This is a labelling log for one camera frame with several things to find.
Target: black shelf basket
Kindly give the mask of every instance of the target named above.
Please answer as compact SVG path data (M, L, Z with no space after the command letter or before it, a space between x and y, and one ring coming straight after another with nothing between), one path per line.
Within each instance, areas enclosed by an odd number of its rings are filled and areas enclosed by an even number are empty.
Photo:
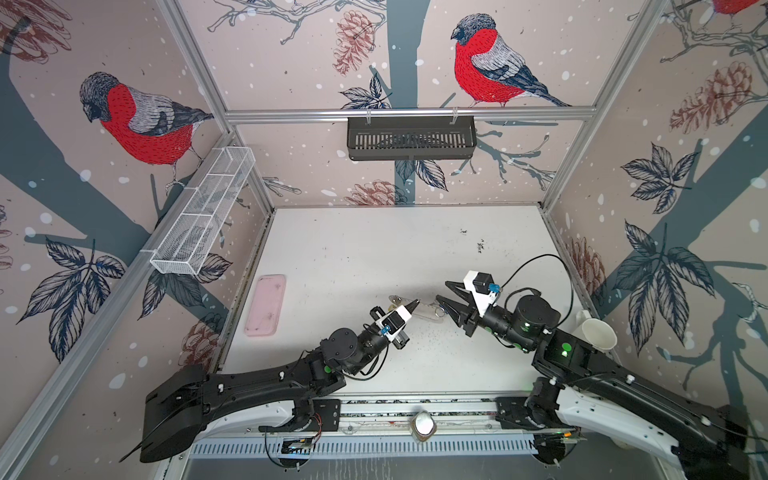
M371 117L347 121L350 160L467 160L478 144L475 118Z

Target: pine cone illustration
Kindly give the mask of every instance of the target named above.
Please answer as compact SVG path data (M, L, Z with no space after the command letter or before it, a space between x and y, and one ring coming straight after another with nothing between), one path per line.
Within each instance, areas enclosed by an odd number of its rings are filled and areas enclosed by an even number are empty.
M179 365L195 365L200 363L208 370L213 359L214 350L219 343L219 334L208 328L203 322L195 323L181 346Z
M587 287L589 294L597 297L598 301L602 301L605 284L603 260L599 254L592 250L592 247L587 246L586 238L582 237L580 243L578 240L574 241L573 238L570 240L570 243L566 243L565 249L576 264L579 277Z
M742 61L721 68L707 77L703 87L685 97L680 110L672 110L670 131L683 128L689 134L699 127L722 124L749 97L752 91L752 69Z
M395 185L384 180L374 180L372 184L355 184L351 197L344 197L351 205L396 205L405 201L405 196Z
M373 50L373 24L362 12L351 10L344 12L343 21L336 29L336 50L333 67L346 76L350 69L357 70L368 60L368 53Z
M0 40L4 41L24 18L30 25L16 37L11 55L45 63L59 48L71 50L67 43L71 35L62 20L72 17L52 0L0 0Z

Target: pink tray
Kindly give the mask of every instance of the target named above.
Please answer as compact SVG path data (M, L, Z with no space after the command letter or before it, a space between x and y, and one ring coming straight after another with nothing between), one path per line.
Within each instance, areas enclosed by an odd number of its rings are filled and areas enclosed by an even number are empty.
M245 324L246 335L269 336L275 333L285 289L284 275L264 275L256 280L253 302L250 304L248 321Z

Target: bird wing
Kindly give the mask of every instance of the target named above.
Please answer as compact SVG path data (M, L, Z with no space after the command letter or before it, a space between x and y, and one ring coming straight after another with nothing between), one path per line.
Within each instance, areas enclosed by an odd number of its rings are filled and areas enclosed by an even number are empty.
M173 130L175 111L173 101L165 95L145 94L128 87L136 104L136 113L128 128L139 135L156 137Z
M525 59L509 48L501 35L496 35L490 50L473 55L471 60L483 76L501 83L514 77L525 66Z

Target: wallpaper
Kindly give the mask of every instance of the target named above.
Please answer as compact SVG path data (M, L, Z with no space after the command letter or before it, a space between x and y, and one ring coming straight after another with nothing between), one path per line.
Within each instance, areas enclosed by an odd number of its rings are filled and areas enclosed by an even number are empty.
M351 161L346 122L238 129L276 207L538 202L581 122L507 123L478 122L467 161Z
M269 110L589 105L644 2L180 3L227 107Z
M553 218L624 365L766 437L768 19L672 4Z
M3 441L219 137L159 15L2 3Z
M245 187L197 278L153 270L22 478L149 478L138 452L118 463L144 434L144 399L182 366L210 365L263 222Z

